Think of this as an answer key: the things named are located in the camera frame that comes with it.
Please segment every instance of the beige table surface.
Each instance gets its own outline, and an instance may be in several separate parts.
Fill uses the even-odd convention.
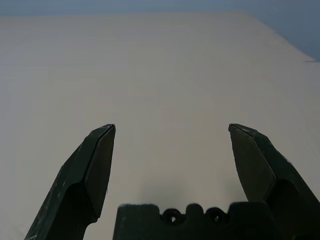
[[[267,135],[320,197],[320,65],[239,12],[0,17],[0,239],[25,237],[61,165],[116,124],[117,207],[245,201],[228,132]]]

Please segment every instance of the wall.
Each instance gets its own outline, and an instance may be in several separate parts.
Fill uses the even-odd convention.
[[[320,60],[318,0],[0,0],[0,15],[246,11]]]
[[[117,127],[108,193],[161,212],[245,201],[228,132],[267,135],[320,199],[320,68],[243,13],[0,17],[0,240],[24,239],[61,165]]]

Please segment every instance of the screw hole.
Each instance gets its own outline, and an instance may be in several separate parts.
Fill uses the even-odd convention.
[[[182,215],[177,209],[167,209],[162,214],[162,220],[169,225],[179,225],[185,220],[185,216]]]
[[[210,208],[205,213],[215,224],[225,224],[228,222],[228,215],[217,207]]]

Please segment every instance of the blue wall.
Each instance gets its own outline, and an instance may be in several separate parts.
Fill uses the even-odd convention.
[[[245,11],[320,61],[320,0],[0,0],[0,16]]]

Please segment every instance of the black plastic part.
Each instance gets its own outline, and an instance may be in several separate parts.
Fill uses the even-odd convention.
[[[262,202],[233,203],[224,213],[211,208],[204,214],[198,204],[186,208],[183,221],[168,224],[156,205],[122,205],[118,208],[113,240],[283,240],[269,208]],[[216,213],[221,222],[211,218]]]
[[[255,129],[231,124],[235,165],[249,201],[266,202],[286,239],[319,233],[320,203],[293,165]]]
[[[25,240],[82,240],[101,215],[116,127],[93,130],[61,167]]]

